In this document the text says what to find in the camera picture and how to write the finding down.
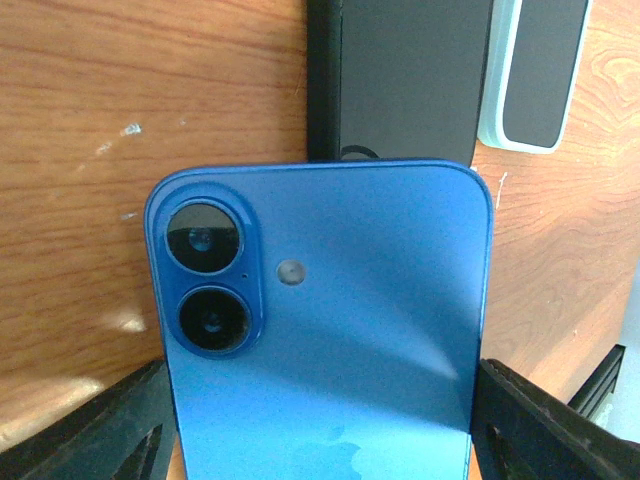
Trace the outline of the blue phone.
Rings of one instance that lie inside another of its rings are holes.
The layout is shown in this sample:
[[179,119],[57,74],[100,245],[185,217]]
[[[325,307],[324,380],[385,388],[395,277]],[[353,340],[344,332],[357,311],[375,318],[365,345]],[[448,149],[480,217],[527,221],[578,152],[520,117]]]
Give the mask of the blue phone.
[[463,479],[493,228],[436,160],[196,168],[144,231],[190,479]]

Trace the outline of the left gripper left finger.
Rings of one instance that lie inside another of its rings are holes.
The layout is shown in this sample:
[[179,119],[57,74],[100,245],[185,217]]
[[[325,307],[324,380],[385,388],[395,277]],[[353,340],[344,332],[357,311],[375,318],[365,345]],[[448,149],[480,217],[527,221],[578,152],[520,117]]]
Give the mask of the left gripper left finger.
[[165,479],[175,442],[168,369],[153,360],[1,453],[3,479]]

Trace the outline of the light blue phone case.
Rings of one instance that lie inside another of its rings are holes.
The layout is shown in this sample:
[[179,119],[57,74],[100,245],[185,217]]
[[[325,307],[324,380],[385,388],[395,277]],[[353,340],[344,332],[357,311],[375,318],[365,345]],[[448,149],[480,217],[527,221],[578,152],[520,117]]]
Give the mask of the light blue phone case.
[[579,72],[592,3],[586,1],[588,6],[583,21],[576,65],[572,77],[572,85],[569,90],[564,121],[560,131],[560,138],[553,147],[543,148],[510,141],[506,138],[503,131],[503,107],[523,2],[524,1],[496,1],[493,3],[484,92],[480,108],[477,137],[483,144],[493,148],[531,154],[550,154],[558,148],[564,135]]

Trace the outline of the black phone case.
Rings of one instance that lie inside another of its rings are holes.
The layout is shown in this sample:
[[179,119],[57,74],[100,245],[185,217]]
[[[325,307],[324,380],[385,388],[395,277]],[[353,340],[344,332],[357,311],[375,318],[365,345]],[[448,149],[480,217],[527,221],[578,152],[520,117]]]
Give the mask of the black phone case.
[[342,10],[346,1],[309,1],[307,11],[307,158],[344,160],[340,154]]

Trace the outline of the black phone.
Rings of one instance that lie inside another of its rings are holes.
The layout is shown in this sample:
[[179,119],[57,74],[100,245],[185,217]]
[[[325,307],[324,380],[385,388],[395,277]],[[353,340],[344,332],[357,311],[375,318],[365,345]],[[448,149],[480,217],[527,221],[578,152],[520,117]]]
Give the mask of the black phone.
[[346,1],[344,160],[473,159],[493,4]]

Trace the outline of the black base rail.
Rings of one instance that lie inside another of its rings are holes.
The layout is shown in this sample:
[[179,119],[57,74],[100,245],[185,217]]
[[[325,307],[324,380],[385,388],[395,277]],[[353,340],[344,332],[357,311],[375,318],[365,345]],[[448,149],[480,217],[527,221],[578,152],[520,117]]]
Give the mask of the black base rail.
[[626,347],[616,344],[568,402],[581,416],[593,419],[597,410],[615,392]]

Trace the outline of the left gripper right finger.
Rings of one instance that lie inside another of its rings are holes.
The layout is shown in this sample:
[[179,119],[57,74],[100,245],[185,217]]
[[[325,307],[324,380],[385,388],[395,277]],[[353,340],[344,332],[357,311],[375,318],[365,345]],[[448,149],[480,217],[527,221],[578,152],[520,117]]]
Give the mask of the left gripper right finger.
[[579,415],[502,362],[479,362],[471,425],[483,479],[637,479],[639,445]]

